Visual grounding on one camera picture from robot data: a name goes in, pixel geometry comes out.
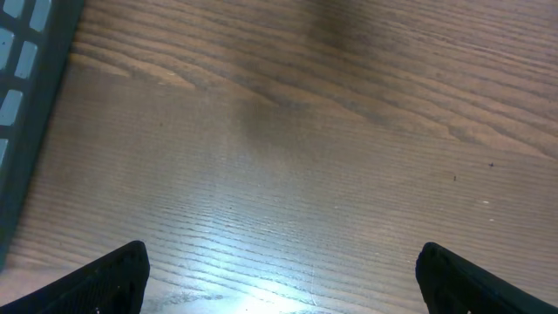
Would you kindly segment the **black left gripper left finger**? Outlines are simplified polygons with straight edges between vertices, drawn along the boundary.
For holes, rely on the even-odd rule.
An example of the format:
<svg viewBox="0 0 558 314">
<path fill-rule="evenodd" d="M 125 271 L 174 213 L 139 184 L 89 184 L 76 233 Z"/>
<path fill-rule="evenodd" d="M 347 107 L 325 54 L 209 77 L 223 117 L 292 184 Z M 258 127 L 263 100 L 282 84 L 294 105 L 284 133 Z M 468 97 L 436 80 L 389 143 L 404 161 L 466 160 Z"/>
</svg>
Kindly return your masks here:
<svg viewBox="0 0 558 314">
<path fill-rule="evenodd" d="M 1 307 L 5 314 L 139 314 L 150 264 L 142 241 L 128 244 Z"/>
</svg>

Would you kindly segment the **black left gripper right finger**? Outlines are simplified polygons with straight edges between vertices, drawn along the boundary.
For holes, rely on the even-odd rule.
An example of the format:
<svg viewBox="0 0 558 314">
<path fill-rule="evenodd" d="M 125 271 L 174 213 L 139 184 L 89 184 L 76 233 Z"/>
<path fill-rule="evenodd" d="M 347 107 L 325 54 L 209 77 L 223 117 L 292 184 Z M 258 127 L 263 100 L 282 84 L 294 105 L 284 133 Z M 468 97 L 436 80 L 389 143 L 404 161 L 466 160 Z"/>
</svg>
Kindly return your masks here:
<svg viewBox="0 0 558 314">
<path fill-rule="evenodd" d="M 431 314 L 557 314 L 552 304 L 435 242 L 419 253 L 415 277 Z"/>
</svg>

